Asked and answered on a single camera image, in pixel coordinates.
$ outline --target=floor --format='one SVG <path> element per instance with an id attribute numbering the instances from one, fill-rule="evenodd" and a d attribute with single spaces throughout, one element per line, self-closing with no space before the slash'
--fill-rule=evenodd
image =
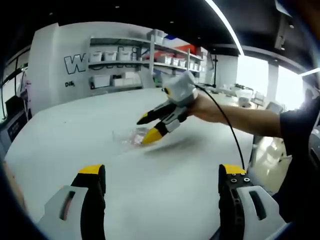
<path id="1" fill-rule="evenodd" d="M 252 181 L 256 185 L 263 186 L 271 194 L 278 192 L 291 162 L 291 157 L 286 154 L 283 140 L 263 137 L 253 148 L 248 169 Z"/>

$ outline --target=shelf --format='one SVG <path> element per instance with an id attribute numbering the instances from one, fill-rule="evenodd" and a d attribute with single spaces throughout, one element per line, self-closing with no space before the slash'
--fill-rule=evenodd
<path id="1" fill-rule="evenodd" d="M 149 40 L 131 37 L 92 37 L 90 39 L 90 47 L 103 45 L 117 45 L 149 48 L 150 44 L 151 42 Z"/>
<path id="2" fill-rule="evenodd" d="M 173 66 L 173 65 L 166 64 L 166 63 L 163 63 L 163 62 L 154 62 L 153 64 L 154 64 L 155 67 L 166 67 L 166 68 L 172 68 L 172 69 L 180 69 L 180 70 L 184 70 L 184 71 L 187 70 L 186 67 Z M 190 72 L 194 72 L 194 73 L 199 73 L 198 70 L 191 70 L 191 69 L 189 69 L 189 71 L 190 71 Z"/>
<path id="3" fill-rule="evenodd" d="M 117 46 L 136 46 L 149 48 L 151 42 L 146 39 L 132 38 L 132 37 L 92 37 L 90 39 L 90 47 L 103 46 L 103 45 L 117 45 Z M 154 49 L 177 55 L 188 56 L 188 53 L 174 47 L 165 46 L 159 43 L 154 43 Z M 193 60 L 202 61 L 203 59 L 197 55 L 190 54 L 190 58 Z"/>
<path id="4" fill-rule="evenodd" d="M 107 91 L 117 91 L 117 90 L 131 90 L 131 89 L 140 89 L 142 88 L 142 84 L 132 84 L 132 85 L 123 85 L 123 86 L 102 86 L 102 87 L 97 87 L 92 90 L 98 90 L 98 89 L 104 89 Z"/>
<path id="5" fill-rule="evenodd" d="M 167 52 L 167 53 L 171 53 L 171 54 L 177 54 L 177 55 L 184 55 L 184 56 L 188 56 L 188 53 L 179 49 L 176 49 L 174 47 L 170 47 L 170 46 L 164 46 L 161 45 L 159 43 L 154 43 L 154 49 L 159 50 L 159 51 L 163 51 L 163 52 Z M 202 61 L 203 59 L 199 56 L 196 56 L 194 54 L 190 54 L 190 58 L 194 59 L 194 60 L 199 60 Z"/>
<path id="6" fill-rule="evenodd" d="M 101 66 L 101 65 L 139 65 L 139 64 L 149 64 L 149 61 L 99 61 L 99 62 L 89 62 L 88 66 Z"/>

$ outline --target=black ceiling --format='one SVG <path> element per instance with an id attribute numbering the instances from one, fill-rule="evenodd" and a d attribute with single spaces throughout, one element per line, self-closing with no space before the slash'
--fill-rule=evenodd
<path id="1" fill-rule="evenodd" d="M 275 49 L 281 13 L 277 11 L 274 0 L 214 2 L 228 19 L 242 45 L 275 52 L 307 69 L 312 68 L 308 44 L 294 20 L 292 23 L 295 28 L 287 34 L 285 50 Z M 46 4 L 12 7 L 8 11 L 11 12 L 9 19 L 1 15 L 2 32 L 6 36 L 0 49 L 3 62 L 30 45 L 36 30 L 57 22 L 59 25 L 95 21 L 135 24 L 163 30 L 210 51 L 212 44 L 234 44 L 221 20 L 204 0 L 109 0 L 100 3 L 78 1 L 72 5 L 67 5 L 67 2 Z"/>

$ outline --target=ceiling light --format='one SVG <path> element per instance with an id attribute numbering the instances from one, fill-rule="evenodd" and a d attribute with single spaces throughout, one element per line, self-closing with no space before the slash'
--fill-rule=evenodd
<path id="1" fill-rule="evenodd" d="M 239 50 L 240 55 L 245 55 L 244 51 L 242 50 L 242 47 L 240 45 L 240 42 L 237 38 L 237 35 L 235 33 L 235 31 L 232 29 L 230 23 L 228 22 L 228 20 L 226 19 L 225 15 L 222 13 L 222 11 L 219 9 L 219 7 L 214 3 L 213 0 L 205 0 L 205 2 L 215 11 L 215 13 L 219 16 L 219 18 L 221 19 L 221 21 L 223 22 L 223 24 L 225 25 L 226 29 L 228 29 L 231 37 L 233 38 L 233 41 L 236 45 L 236 47 Z"/>
<path id="2" fill-rule="evenodd" d="M 320 67 L 316 68 L 316 69 L 313 69 L 311 71 L 307 71 L 305 73 L 301 73 L 299 74 L 300 77 L 304 77 L 304 76 L 307 76 L 307 75 L 310 75 L 310 74 L 315 74 L 315 73 L 318 73 L 320 72 Z"/>

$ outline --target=white storage box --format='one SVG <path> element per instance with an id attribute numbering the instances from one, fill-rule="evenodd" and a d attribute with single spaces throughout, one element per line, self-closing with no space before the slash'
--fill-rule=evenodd
<path id="1" fill-rule="evenodd" d="M 207 53 L 206 52 L 199 52 L 199 54 L 197 54 L 198 57 L 202 58 L 202 59 L 206 59 L 207 58 Z"/>
<path id="2" fill-rule="evenodd" d="M 186 60 L 184 58 L 179 59 L 179 67 L 185 68 L 186 67 Z"/>
<path id="3" fill-rule="evenodd" d="M 110 76 L 109 75 L 94 75 L 92 77 L 92 82 L 94 88 L 102 88 L 110 86 Z"/>
<path id="4" fill-rule="evenodd" d="M 131 60 L 131 51 L 119 51 L 117 54 L 117 60 L 119 61 L 130 61 Z"/>
<path id="5" fill-rule="evenodd" d="M 141 84 L 140 78 L 139 78 L 139 77 L 135 77 L 135 78 L 133 79 L 133 84 Z"/>
<path id="6" fill-rule="evenodd" d="M 134 84 L 133 78 L 123 78 L 123 85 L 130 86 Z"/>
<path id="7" fill-rule="evenodd" d="M 158 57 L 156 58 L 156 61 L 157 61 L 158 63 L 164 63 L 164 64 L 171 65 L 171 59 L 172 59 L 171 56 L 161 55 L 161 56 L 158 56 Z"/>
<path id="8" fill-rule="evenodd" d="M 122 78 L 113 79 L 113 85 L 115 87 L 123 86 L 124 85 L 124 80 Z"/>
<path id="9" fill-rule="evenodd" d="M 172 57 L 171 58 L 171 65 L 178 66 L 179 65 L 179 58 Z"/>
<path id="10" fill-rule="evenodd" d="M 101 59 L 102 59 L 102 52 L 100 52 L 100 51 L 91 52 L 90 63 L 101 62 Z"/>
<path id="11" fill-rule="evenodd" d="M 105 51 L 103 53 L 104 60 L 106 62 L 111 62 L 117 60 L 117 51 Z"/>
<path id="12" fill-rule="evenodd" d="M 199 64 L 198 64 L 198 63 L 195 63 L 195 64 L 194 64 L 193 70 L 199 71 Z"/>
<path id="13" fill-rule="evenodd" d="M 148 40 L 151 40 L 151 36 L 154 35 L 154 42 L 157 44 L 163 44 L 164 41 L 164 37 L 165 37 L 165 32 L 164 31 L 160 31 L 158 29 L 153 29 L 150 32 L 148 32 L 146 34 L 146 38 Z"/>
<path id="14" fill-rule="evenodd" d="M 136 76 L 136 73 L 133 71 L 127 71 L 121 74 L 123 79 L 133 79 Z"/>
<path id="15" fill-rule="evenodd" d="M 236 96 L 238 97 L 238 105 L 240 107 L 247 107 L 250 104 L 253 91 L 249 89 L 241 89 L 235 91 Z"/>
<path id="16" fill-rule="evenodd" d="M 191 61 L 191 62 L 189 63 L 189 70 L 193 70 L 194 67 L 195 67 L 195 63 L 194 63 L 193 61 Z"/>

